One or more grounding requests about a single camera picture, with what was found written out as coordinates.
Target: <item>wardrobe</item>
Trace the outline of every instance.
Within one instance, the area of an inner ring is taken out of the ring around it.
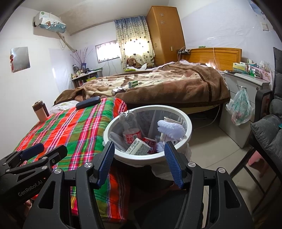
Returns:
[[[176,7],[152,6],[147,24],[155,51],[155,65],[177,61],[177,50],[185,46]]]

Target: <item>light switch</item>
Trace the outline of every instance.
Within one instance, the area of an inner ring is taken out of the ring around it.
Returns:
[[[269,31],[267,24],[261,23],[261,25],[263,27],[263,31]]]

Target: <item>nightstand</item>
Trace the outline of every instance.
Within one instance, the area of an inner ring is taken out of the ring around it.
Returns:
[[[225,73],[225,81],[229,87],[231,99],[233,99],[236,93],[241,89],[241,86],[245,87],[248,96],[250,98],[251,106],[253,108],[255,108],[255,96],[257,91],[261,89],[269,88],[270,83],[267,82],[266,80],[253,78],[246,74],[240,74],[240,73],[233,74],[227,71],[224,71],[224,73]],[[231,137],[232,140],[235,141],[238,146],[243,148],[247,143],[248,137],[250,135],[251,132],[250,123],[254,121],[255,112],[253,113],[253,116],[249,121],[239,126],[236,126],[231,121],[231,114],[229,114],[229,112],[226,110],[226,104],[228,103],[225,103],[222,108],[219,127],[229,137]]]

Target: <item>drawer handle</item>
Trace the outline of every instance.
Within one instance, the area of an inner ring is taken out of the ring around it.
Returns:
[[[241,88],[245,88],[245,89],[247,89],[246,87],[243,87],[243,86],[241,86],[241,85],[239,85],[239,84],[237,84],[237,86],[238,86],[238,87],[241,87]]]

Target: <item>brown thermos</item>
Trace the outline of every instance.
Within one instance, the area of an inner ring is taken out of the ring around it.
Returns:
[[[45,103],[42,100],[39,100],[35,104],[33,104],[32,108],[40,122],[45,122],[48,119],[49,112]]]

